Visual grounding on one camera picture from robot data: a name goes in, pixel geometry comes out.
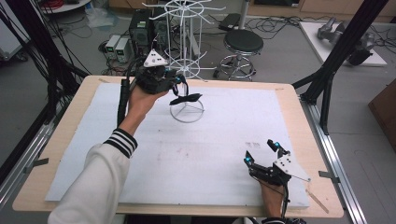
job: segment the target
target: stool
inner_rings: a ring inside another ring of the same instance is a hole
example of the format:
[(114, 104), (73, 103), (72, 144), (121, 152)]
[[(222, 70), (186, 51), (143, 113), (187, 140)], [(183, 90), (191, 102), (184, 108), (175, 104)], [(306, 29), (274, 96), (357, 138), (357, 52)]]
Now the stool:
[(221, 71), (228, 75), (228, 80), (232, 77), (248, 77), (252, 81), (251, 76), (256, 74), (256, 70), (253, 63), (244, 56), (259, 54), (264, 46), (262, 38), (248, 30), (232, 30), (224, 37), (224, 46), (234, 55), (221, 60), (213, 77), (219, 77)]

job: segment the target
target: gray floor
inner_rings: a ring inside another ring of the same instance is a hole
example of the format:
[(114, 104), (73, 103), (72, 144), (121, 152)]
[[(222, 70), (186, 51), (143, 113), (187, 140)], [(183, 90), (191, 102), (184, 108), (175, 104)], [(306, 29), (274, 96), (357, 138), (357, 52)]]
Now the gray floor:
[[(76, 10), (60, 16), (61, 22), (77, 21), (84, 17)], [(92, 28), (85, 26), (87, 19), (69, 25), (72, 33), (64, 36), (68, 47), (93, 73), (101, 74), (106, 61), (98, 46), (112, 34), (124, 33), (129, 20), (116, 19), (114, 27)], [(378, 30), (388, 26), (378, 25)], [(396, 36), (396, 27), (391, 36)], [(218, 29), (204, 29), (207, 33), (220, 33)], [(203, 67), (212, 67), (229, 51), (222, 45), (223, 35), (203, 36)], [(54, 40), (62, 53), (58, 39)], [(293, 83), (317, 71), (321, 65), (303, 32), (285, 27), (271, 40), (264, 41), (260, 56), (251, 60), (257, 74), (253, 81)], [(329, 117), (329, 131), (346, 175), (355, 191), (368, 223), (396, 223), (396, 168), (395, 151), (391, 148), (367, 104), (396, 78), (396, 55), (384, 48), (375, 47), (388, 63), (385, 67), (342, 66), (335, 76)], [(202, 78), (212, 79), (212, 71), (204, 71)], [(304, 92), (306, 87), (297, 90)], [(35, 117), (46, 103), (46, 83), (31, 61), (11, 61), (0, 67), (0, 164), (16, 146)], [(47, 213), (22, 213), (12, 209), (15, 194), (0, 211), (0, 223), (45, 223)], [(176, 218), (183, 223), (183, 218)], [(338, 219), (307, 218), (308, 223), (350, 223), (347, 215)]]

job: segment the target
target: hand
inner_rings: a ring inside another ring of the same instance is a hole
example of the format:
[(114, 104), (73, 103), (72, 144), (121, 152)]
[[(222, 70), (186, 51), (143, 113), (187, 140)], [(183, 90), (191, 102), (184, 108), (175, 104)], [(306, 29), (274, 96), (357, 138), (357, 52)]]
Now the hand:
[(280, 208), (283, 201), (283, 186), (270, 185), (259, 180), (262, 187), (262, 201), (267, 217), (280, 217)]
[(121, 129), (130, 135), (134, 135), (137, 127), (146, 117), (146, 114), (154, 106), (158, 98), (165, 96), (168, 91), (163, 91), (157, 94), (148, 94), (144, 92), (139, 86), (135, 86), (129, 98), (128, 114), (120, 124)]

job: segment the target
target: white sheet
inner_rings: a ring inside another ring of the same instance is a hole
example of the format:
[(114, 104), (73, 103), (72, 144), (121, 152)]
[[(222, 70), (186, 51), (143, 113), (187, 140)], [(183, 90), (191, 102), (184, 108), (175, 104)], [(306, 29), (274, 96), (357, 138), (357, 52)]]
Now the white sheet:
[[(312, 48), (315, 50), (315, 53), (318, 55), (320, 60), (324, 63), (326, 61), (327, 57), (329, 57), (330, 52), (332, 52), (333, 44), (329, 42), (327, 39), (318, 39), (317, 33), (318, 33), (318, 28), (322, 27), (326, 22), (319, 23), (319, 22), (306, 22), (306, 21), (301, 21), (300, 26), (305, 34), (305, 36), (308, 38), (309, 43), (311, 44)], [(334, 31), (339, 23), (336, 23), (332, 26), (332, 30)], [(363, 63), (361, 63), (359, 66), (373, 66), (373, 67), (378, 67), (378, 66), (385, 66), (387, 63), (379, 56), (375, 50), (370, 50), (371, 53), (373, 53), (372, 56), (370, 56), (368, 59), (366, 59)]]
[[(268, 139), (292, 152), (275, 91), (191, 88), (203, 96), (205, 113), (181, 123), (169, 113), (170, 92), (159, 99), (135, 134), (139, 144), (120, 196), (121, 203), (260, 205), (261, 191), (243, 162), (272, 164)], [(116, 128), (120, 85), (99, 86), (61, 160), (46, 197), (60, 201), (83, 168), (91, 146)], [(304, 185), (292, 178), (289, 207), (307, 207)]]

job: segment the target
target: white jacket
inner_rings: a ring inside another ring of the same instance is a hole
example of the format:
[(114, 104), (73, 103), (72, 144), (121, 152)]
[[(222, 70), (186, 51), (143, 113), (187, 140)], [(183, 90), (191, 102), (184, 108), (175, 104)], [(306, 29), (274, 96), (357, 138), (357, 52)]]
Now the white jacket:
[(136, 147), (134, 138), (121, 129), (92, 147), (84, 170), (50, 213), (49, 223), (111, 223)]

